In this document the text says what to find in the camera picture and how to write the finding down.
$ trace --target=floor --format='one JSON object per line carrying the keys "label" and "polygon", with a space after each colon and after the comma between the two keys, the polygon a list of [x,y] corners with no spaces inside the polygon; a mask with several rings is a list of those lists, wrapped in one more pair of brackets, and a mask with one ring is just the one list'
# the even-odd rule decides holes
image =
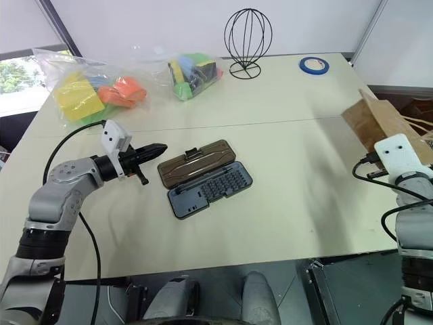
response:
{"label": "floor", "polygon": [[[189,274],[200,282],[199,315],[239,318],[243,277],[251,271],[258,271],[266,276],[279,306],[282,324],[313,324],[302,284],[296,275],[295,261],[150,274],[135,277],[134,283],[147,286],[148,299],[153,299],[154,295],[167,281],[179,274]],[[94,294],[94,286],[68,285],[58,324],[88,323],[91,318]],[[126,310],[124,290],[110,288],[110,298],[115,310],[123,316]],[[122,324],[108,305],[106,286],[101,289],[97,324]]]}

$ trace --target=white wall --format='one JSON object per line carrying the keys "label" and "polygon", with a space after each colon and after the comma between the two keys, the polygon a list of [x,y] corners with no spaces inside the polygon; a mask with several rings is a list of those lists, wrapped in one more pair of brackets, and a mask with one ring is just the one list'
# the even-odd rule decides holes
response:
{"label": "white wall", "polygon": [[0,1],[0,53],[60,43],[35,0]]}
{"label": "white wall", "polygon": [[270,19],[268,54],[351,52],[380,0],[52,0],[81,53],[106,62],[166,51],[228,56],[223,32],[237,10]]}
{"label": "white wall", "polygon": [[368,85],[433,87],[433,1],[389,0],[355,70]]}

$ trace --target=paper bag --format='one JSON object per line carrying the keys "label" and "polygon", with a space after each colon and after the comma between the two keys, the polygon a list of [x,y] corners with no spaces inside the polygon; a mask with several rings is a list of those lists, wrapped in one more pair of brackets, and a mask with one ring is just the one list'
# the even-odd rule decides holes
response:
{"label": "paper bag", "polygon": [[[388,100],[377,100],[362,90],[359,92],[362,100],[345,110],[342,117],[357,134],[368,152],[374,151],[376,142],[403,133],[421,162],[425,165],[433,163],[433,149],[427,143],[428,139],[432,138],[432,134],[420,125],[422,123],[431,125],[430,122],[403,116]],[[420,136],[411,125],[427,133]]]}

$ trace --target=white table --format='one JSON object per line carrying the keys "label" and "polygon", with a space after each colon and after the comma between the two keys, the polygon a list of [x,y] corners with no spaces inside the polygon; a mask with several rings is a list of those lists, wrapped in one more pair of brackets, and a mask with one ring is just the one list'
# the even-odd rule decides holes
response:
{"label": "white table", "polygon": [[[319,77],[298,69],[302,57],[263,58],[257,79],[226,73],[188,102],[150,100],[115,117],[133,132],[134,146],[160,142],[168,150],[142,165],[150,184],[114,180],[85,201],[103,277],[395,247],[380,227],[395,195],[352,178],[365,150],[340,117],[360,99],[359,88],[369,90],[340,54],[320,55],[331,68]],[[55,110],[47,100],[0,173],[0,274],[16,251],[47,157],[66,133]],[[99,134],[93,129],[72,138],[54,163],[103,154]],[[157,165],[218,139],[230,143],[252,187],[175,219]],[[80,221],[66,257],[67,280],[95,277],[93,247]]]}

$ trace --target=cable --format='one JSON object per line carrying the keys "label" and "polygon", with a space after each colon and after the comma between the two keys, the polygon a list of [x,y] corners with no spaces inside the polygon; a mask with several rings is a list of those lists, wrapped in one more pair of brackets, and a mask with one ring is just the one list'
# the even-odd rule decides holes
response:
{"label": "cable", "polygon": [[110,298],[110,286],[107,286],[107,298],[108,298],[108,305],[110,306],[111,310],[112,310],[113,313],[117,316],[117,318],[122,322],[122,324],[124,324],[124,320],[123,320],[122,316],[119,315],[119,313],[115,310],[115,308],[114,308],[113,305],[111,304],[111,298]]}
{"label": "cable", "polygon": [[403,304],[403,299],[399,299],[394,305],[392,305],[390,307],[390,309],[388,309],[388,311],[385,313],[384,317],[382,318],[382,320],[380,321],[380,325],[386,325],[386,323],[388,323],[388,320],[390,319],[392,313],[394,313],[394,311],[399,308],[401,305]]}
{"label": "cable", "polygon": [[65,144],[65,142],[67,142],[71,137],[73,137],[74,135],[76,135],[78,132],[81,132],[82,130],[88,129],[90,127],[94,127],[96,125],[102,125],[104,126],[106,123],[105,120],[100,120],[94,123],[90,123],[88,125],[85,125],[84,127],[79,127],[77,130],[69,133],[58,145],[57,147],[55,147],[54,151],[51,153],[51,156],[48,158],[47,164],[45,165],[45,169],[43,171],[43,178],[42,178],[42,185],[44,185],[45,183],[47,183],[47,178],[48,178],[48,172],[49,172],[49,168],[51,166],[51,163],[53,162],[54,156],[58,153],[58,151],[60,150],[60,148]]}
{"label": "cable", "polygon": [[416,198],[418,198],[418,199],[420,199],[420,200],[427,200],[427,198],[426,198],[425,196],[422,196],[422,195],[420,195],[420,194],[418,194],[418,193],[416,193],[416,192],[413,192],[413,191],[411,191],[411,190],[407,190],[407,189],[405,189],[405,188],[402,188],[401,186],[396,186],[396,185],[388,184],[388,183],[385,183],[385,182],[383,182],[383,181],[376,181],[376,180],[374,180],[374,179],[370,179],[370,178],[366,178],[366,177],[363,177],[363,176],[358,175],[358,174],[357,174],[357,169],[358,169],[359,166],[361,166],[362,164],[365,164],[365,162],[359,161],[359,162],[358,162],[358,163],[353,167],[353,169],[352,169],[352,175],[353,175],[353,177],[355,177],[355,178],[357,178],[357,179],[360,179],[360,180],[362,180],[362,181],[368,181],[369,183],[374,183],[374,184],[382,185],[382,186],[385,186],[385,187],[387,187],[387,188],[392,188],[393,190],[397,190],[397,191],[404,192],[404,193],[409,194],[409,195],[412,195],[412,196],[414,196],[414,197],[416,197]]}
{"label": "cable", "polygon": [[[105,126],[106,120],[100,120],[94,123],[90,123],[88,125],[85,125],[83,127],[79,127],[77,130],[69,133],[55,148],[54,151],[51,153],[51,156],[48,158],[47,164],[45,165],[45,169],[43,172],[43,178],[42,178],[42,184],[44,185],[47,183],[48,178],[48,172],[49,168],[51,166],[51,163],[53,162],[54,157],[60,150],[60,148],[74,135],[76,135],[78,132],[81,132],[82,130],[88,129],[90,127],[94,127],[96,125],[102,125]],[[97,310],[99,307],[99,295],[101,292],[101,255],[99,253],[99,248],[96,243],[95,234],[92,232],[92,229],[90,228],[89,224],[86,222],[86,219],[84,218],[84,215],[80,212],[78,214],[80,216],[81,221],[83,222],[87,232],[90,235],[90,238],[92,239],[93,247],[95,248],[95,254],[96,254],[96,268],[97,268],[97,275],[96,275],[96,293],[95,293],[95,304],[93,305],[93,312],[92,312],[92,318],[90,321],[90,325],[95,325],[96,322],[96,316],[97,316]],[[65,271],[64,268],[60,274],[60,278],[64,279]]]}
{"label": "cable", "polygon": [[412,208],[416,208],[416,207],[420,207],[426,204],[432,204],[433,203],[433,198],[429,199],[429,200],[424,200],[424,201],[420,201],[420,202],[415,202],[412,204],[407,204],[404,205],[402,207],[398,207],[392,210],[389,210],[388,212],[385,212],[384,215],[382,215],[382,218],[380,219],[380,223],[382,224],[382,227],[384,228],[385,232],[396,242],[397,238],[396,236],[388,229],[388,227],[386,226],[386,218],[396,212],[400,212],[403,210],[407,210],[407,209],[412,209]]}

